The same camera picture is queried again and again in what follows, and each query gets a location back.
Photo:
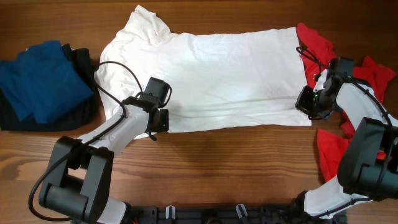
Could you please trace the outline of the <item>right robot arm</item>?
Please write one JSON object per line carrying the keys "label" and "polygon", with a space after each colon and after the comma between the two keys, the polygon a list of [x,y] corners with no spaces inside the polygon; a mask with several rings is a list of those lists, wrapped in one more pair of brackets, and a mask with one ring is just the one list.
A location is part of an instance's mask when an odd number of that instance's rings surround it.
{"label": "right robot arm", "polygon": [[359,203],[397,198],[397,120],[374,95],[371,85],[354,77],[354,62],[338,57],[326,67],[323,87],[305,86],[295,107],[310,120],[344,111],[355,133],[337,175],[304,191],[289,208],[292,217],[326,220]]}

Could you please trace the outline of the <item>white t-shirt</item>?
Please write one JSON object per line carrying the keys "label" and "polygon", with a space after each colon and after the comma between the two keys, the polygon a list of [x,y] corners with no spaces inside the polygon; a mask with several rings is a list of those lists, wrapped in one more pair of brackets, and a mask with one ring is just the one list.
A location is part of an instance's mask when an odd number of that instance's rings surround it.
{"label": "white t-shirt", "polygon": [[107,118],[150,78],[168,83],[172,133],[276,124],[309,126],[295,108],[307,84],[296,29],[194,35],[137,6],[101,53],[96,81]]}

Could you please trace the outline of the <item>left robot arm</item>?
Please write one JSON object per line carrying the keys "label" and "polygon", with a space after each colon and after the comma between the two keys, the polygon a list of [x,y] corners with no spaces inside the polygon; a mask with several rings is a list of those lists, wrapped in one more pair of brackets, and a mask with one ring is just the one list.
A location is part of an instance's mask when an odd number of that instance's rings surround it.
{"label": "left robot arm", "polygon": [[61,137],[45,173],[34,185],[39,205],[71,223],[130,223],[131,206],[109,196],[114,158],[141,134],[169,129],[170,85],[150,78],[146,89],[121,102],[120,110],[79,138]]}

